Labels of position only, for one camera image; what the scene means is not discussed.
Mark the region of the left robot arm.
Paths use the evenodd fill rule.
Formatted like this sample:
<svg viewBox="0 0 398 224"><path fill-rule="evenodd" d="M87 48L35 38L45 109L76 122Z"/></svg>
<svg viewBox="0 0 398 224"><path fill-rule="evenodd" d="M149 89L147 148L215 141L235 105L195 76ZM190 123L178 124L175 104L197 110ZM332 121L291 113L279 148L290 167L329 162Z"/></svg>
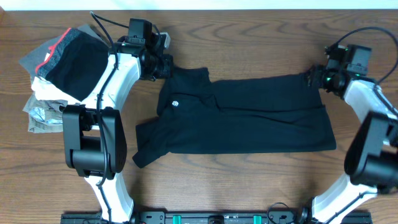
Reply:
<svg viewBox="0 0 398 224"><path fill-rule="evenodd" d="M173 58L164 53L170 36L159 32L156 25L132 18L127 29L126 36L111 42L108 64L93 90L95 96L63 111L65 161L90 184L101 211L66 213L61 223L141 222L123 177L127 142L121 110L136 81L170 77Z"/></svg>

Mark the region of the black shorts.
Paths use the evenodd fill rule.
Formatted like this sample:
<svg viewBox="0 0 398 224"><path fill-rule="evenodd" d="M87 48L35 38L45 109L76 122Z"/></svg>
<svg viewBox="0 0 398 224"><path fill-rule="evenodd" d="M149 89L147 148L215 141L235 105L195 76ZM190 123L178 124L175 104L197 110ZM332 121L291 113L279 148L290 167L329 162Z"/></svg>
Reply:
<svg viewBox="0 0 398 224"><path fill-rule="evenodd" d="M157 117L136 126L133 161L168 154L316 152L336 148L329 116L305 75L212 82L206 68L176 68Z"/></svg>

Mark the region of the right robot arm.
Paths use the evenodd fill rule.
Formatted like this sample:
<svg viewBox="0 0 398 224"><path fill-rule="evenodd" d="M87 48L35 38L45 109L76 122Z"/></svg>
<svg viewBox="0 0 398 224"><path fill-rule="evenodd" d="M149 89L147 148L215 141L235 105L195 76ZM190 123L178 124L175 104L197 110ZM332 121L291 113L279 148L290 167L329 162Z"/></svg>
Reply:
<svg viewBox="0 0 398 224"><path fill-rule="evenodd" d="M344 162L344 173L300 212L298 223L360 223L352 212L378 195L397 187L397 110L376 81L367 76L371 49L360 45L326 47L326 65L308 71L310 87L339 96L352 107L361 125Z"/></svg>

